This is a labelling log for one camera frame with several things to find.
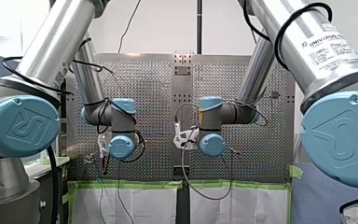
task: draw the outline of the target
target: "ur logo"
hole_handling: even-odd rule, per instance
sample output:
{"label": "ur logo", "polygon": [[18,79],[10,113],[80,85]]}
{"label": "ur logo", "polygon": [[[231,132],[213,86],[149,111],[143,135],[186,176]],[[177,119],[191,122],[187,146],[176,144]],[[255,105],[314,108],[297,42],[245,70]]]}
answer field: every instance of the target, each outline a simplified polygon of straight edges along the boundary
{"label": "ur logo", "polygon": [[50,123],[49,118],[24,108],[13,120],[7,131],[7,137],[31,145],[39,145]]}

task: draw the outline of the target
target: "end effector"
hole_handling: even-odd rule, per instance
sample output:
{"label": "end effector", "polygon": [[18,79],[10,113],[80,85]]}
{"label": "end effector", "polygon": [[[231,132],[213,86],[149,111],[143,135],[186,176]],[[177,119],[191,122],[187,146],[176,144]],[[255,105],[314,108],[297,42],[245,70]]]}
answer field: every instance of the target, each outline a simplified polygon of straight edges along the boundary
{"label": "end effector", "polygon": [[81,118],[88,124],[112,126],[107,148],[110,156],[125,160],[136,149],[139,136],[136,134],[135,101],[130,98],[115,98],[105,104],[85,105]]}
{"label": "end effector", "polygon": [[202,97],[199,128],[192,127],[191,130],[180,132],[180,124],[176,122],[173,142],[178,148],[199,148],[206,156],[218,157],[226,150],[226,141],[221,136],[222,124],[252,124],[258,119],[259,114],[249,106],[223,102],[219,96]]}

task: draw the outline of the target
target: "pegboard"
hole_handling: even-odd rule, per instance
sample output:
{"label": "pegboard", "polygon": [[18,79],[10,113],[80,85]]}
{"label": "pegboard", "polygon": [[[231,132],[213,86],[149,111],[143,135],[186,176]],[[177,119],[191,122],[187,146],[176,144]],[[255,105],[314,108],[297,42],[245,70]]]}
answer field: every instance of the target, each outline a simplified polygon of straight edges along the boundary
{"label": "pegboard", "polygon": [[[184,90],[188,94],[187,100],[191,99],[196,104],[200,97],[206,95],[235,99],[250,60],[248,56],[194,55],[186,63],[191,70],[191,81],[178,85],[178,77],[175,76],[178,62],[174,55],[97,54],[95,58],[98,64],[114,72],[113,76],[105,71],[100,74],[105,96],[135,99],[137,129],[142,131],[147,149],[139,161],[122,164],[121,175],[122,178],[143,181],[173,179],[173,166],[180,159],[177,158],[180,155],[178,149],[172,147],[172,113],[178,105],[177,93]],[[268,118],[268,127],[223,127],[222,134],[228,146],[242,152],[242,159],[235,158],[233,166],[236,179],[283,182],[289,176],[286,167],[291,163],[293,148],[294,81],[278,67],[269,83],[271,85],[268,85],[266,95],[259,103],[260,111]],[[76,93],[73,98],[68,98],[68,117],[72,117],[68,124],[67,143],[68,154],[72,159],[69,176],[74,180],[101,177],[102,164],[98,158],[96,127],[81,120],[83,104],[74,78],[68,78],[68,86]],[[280,97],[270,98],[272,91],[278,92]],[[193,119],[184,122],[194,122],[197,110],[188,111],[193,113]],[[226,153],[225,158],[230,162],[229,154]],[[192,178],[228,177],[220,160],[206,158],[198,151],[190,153],[189,160],[186,158],[186,163],[189,162]],[[113,159],[107,177],[117,178],[117,162]]]}
{"label": "pegboard", "polygon": [[[198,104],[200,97],[208,95],[220,95],[225,100],[236,99],[247,63],[232,56],[196,55],[193,69],[194,103]],[[292,76],[277,65],[264,97],[257,104],[268,125],[222,126],[227,147],[241,153],[241,158],[234,156],[233,160],[235,179],[284,182],[289,177],[288,164],[291,164],[293,152],[294,87]],[[231,157],[228,151],[224,159],[229,166]],[[200,151],[190,153],[190,176],[195,179],[229,178],[220,158],[206,157]]]}

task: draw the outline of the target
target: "black cable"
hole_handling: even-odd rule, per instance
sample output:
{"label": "black cable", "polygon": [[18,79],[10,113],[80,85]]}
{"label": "black cable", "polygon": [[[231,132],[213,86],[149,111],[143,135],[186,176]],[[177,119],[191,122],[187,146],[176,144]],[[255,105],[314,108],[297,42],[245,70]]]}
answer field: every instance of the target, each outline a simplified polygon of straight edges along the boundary
{"label": "black cable", "polygon": [[259,30],[257,30],[257,28],[255,28],[252,25],[251,19],[249,18],[249,14],[247,12],[247,5],[248,5],[248,1],[246,0],[245,3],[243,4],[243,17],[246,20],[246,23],[248,24],[248,26],[251,28],[252,31],[254,31],[255,33],[257,33],[258,35],[260,35],[261,37],[265,38],[267,41],[270,41],[269,37],[264,35],[262,32],[260,32]]}
{"label": "black cable", "polygon": [[120,160],[120,161],[125,162],[125,163],[132,163],[132,162],[138,161],[138,160],[141,159],[141,157],[144,155],[145,150],[146,150],[146,142],[145,142],[145,139],[142,137],[141,132],[139,132],[138,130],[135,130],[135,134],[138,135],[139,143],[140,143],[140,144],[142,143],[142,144],[144,145],[143,148],[142,148],[141,153],[140,153],[135,159],[133,159],[133,160],[130,160],[130,161]]}
{"label": "black cable", "polygon": [[98,68],[98,69],[96,70],[97,73],[100,73],[100,72],[103,71],[103,67],[100,66],[100,65],[98,65],[98,64],[96,64],[96,63],[86,63],[86,62],[81,62],[81,61],[79,61],[79,60],[73,60],[72,62],[84,64],[84,65],[87,65],[87,66],[96,67],[96,68]]}
{"label": "black cable", "polygon": [[231,189],[232,189],[232,182],[233,182],[232,173],[233,173],[233,162],[234,162],[234,153],[233,153],[233,151],[231,151],[231,164],[230,164],[231,168],[228,168],[226,160],[223,157],[220,157],[222,159],[223,164],[225,164],[225,167],[226,167],[226,169],[227,169],[227,171],[229,173],[229,188],[228,188],[228,190],[227,190],[225,195],[223,195],[221,197],[218,197],[218,198],[213,198],[213,197],[210,197],[210,196],[207,196],[207,195],[201,193],[199,190],[197,190],[195,187],[193,187],[193,185],[191,185],[191,183],[190,183],[190,181],[189,181],[189,179],[187,177],[186,171],[185,171],[185,165],[184,165],[185,149],[182,149],[182,150],[183,150],[182,154],[181,154],[182,155],[181,156],[182,172],[183,172],[183,176],[185,177],[185,181],[187,182],[187,184],[203,198],[213,200],[213,201],[219,201],[219,200],[225,199],[229,195],[229,193],[231,192]]}
{"label": "black cable", "polygon": [[101,219],[103,220],[103,224],[106,224],[106,221],[104,220],[104,217],[103,217],[103,212],[102,212],[102,205],[103,205],[103,183],[102,183],[102,180],[100,179],[97,179],[98,183],[100,184],[100,187],[101,187],[101,197],[100,197],[100,216],[101,216]]}
{"label": "black cable", "polygon": [[252,33],[252,37],[254,38],[255,44],[257,44],[257,39],[255,38],[255,32],[253,30],[251,30],[251,33]]}
{"label": "black cable", "polygon": [[120,200],[121,206],[123,206],[124,211],[127,213],[129,218],[131,219],[131,223],[133,224],[133,218],[132,218],[131,214],[129,213],[129,211],[127,210],[126,206],[124,205],[124,202],[120,196],[120,176],[121,176],[120,164],[121,164],[121,161],[118,162],[118,168],[117,168],[117,172],[118,172],[118,174],[117,174],[117,196],[118,196],[118,199]]}
{"label": "black cable", "polygon": [[296,12],[294,12],[292,15],[290,15],[289,19],[283,24],[283,26],[277,33],[277,37],[275,39],[275,44],[274,44],[274,53],[275,53],[275,57],[277,58],[278,63],[286,70],[289,70],[289,69],[288,69],[286,63],[283,61],[282,56],[280,54],[280,51],[281,51],[280,46],[282,43],[284,33],[286,32],[287,28],[289,28],[289,26],[292,24],[293,21],[295,21],[303,13],[314,10],[315,7],[324,8],[328,14],[328,20],[329,21],[333,20],[333,10],[331,9],[331,7],[329,5],[327,5],[326,3],[321,3],[321,2],[310,3],[306,7],[303,7],[301,9],[297,10]]}
{"label": "black cable", "polygon": [[110,162],[110,156],[107,156],[107,161],[106,161],[106,165],[104,167],[104,171],[103,171],[103,175],[107,175],[107,169],[109,167],[109,162]]}
{"label": "black cable", "polygon": [[27,81],[33,85],[36,85],[36,86],[39,86],[39,87],[42,87],[44,89],[47,89],[47,90],[50,90],[50,91],[55,91],[55,92],[59,92],[61,94],[65,94],[65,95],[73,95],[71,92],[69,91],[62,91],[62,90],[59,90],[59,89],[54,89],[50,86],[47,86],[47,85],[44,85],[42,83],[39,83],[39,82],[36,82],[36,81],[33,81],[31,78],[21,74],[20,72],[16,71],[16,69],[10,67],[10,65],[7,64],[7,62],[10,62],[10,61],[13,61],[13,60],[20,60],[22,59],[21,56],[17,56],[17,57],[7,57],[7,58],[4,58],[2,60],[2,65],[7,69],[7,71],[9,71],[10,73],[13,73],[14,75],[24,79],[24,81]]}
{"label": "black cable", "polygon": [[84,40],[81,42],[81,44],[80,44],[80,46],[79,46],[79,49],[83,48],[83,46],[84,46],[85,44],[89,43],[90,41],[91,41],[91,37],[87,37],[86,39],[84,39]]}
{"label": "black cable", "polygon": [[141,4],[141,1],[142,1],[142,0],[138,0],[138,3],[136,4],[135,9],[134,9],[133,12],[132,12],[132,15],[131,15],[131,17],[130,17],[130,20],[129,20],[128,24],[127,24],[127,28],[126,28],[126,30],[124,31],[123,35],[122,35],[121,38],[120,38],[120,45],[118,46],[118,51],[117,51],[117,53],[120,53],[120,52],[121,52],[121,47],[123,46],[124,36],[127,34],[127,32],[128,32],[129,29],[130,29],[130,25],[131,25],[133,16],[135,16],[135,13],[136,13],[136,11],[138,10],[139,4]]}
{"label": "black cable", "polygon": [[100,131],[100,125],[103,125],[103,115],[106,111],[106,108],[110,105],[111,101],[106,98],[106,104],[103,107],[100,107],[100,110],[98,111],[98,123],[97,123],[97,133],[98,134],[103,134],[107,131],[107,129],[109,128],[108,126],[106,126],[103,131]]}
{"label": "black cable", "polygon": [[358,199],[356,200],[353,200],[351,202],[348,202],[348,203],[344,203],[342,204],[340,207],[339,207],[339,213],[340,214],[343,214],[344,213],[344,210],[349,208],[349,207],[352,207],[354,205],[358,204]]}
{"label": "black cable", "polygon": [[60,190],[58,187],[58,167],[55,161],[54,151],[51,146],[48,147],[48,157],[50,159],[50,166],[51,166],[51,177],[53,182],[53,206],[51,209],[51,224],[56,224],[57,222],[57,215],[59,209],[59,194]]}

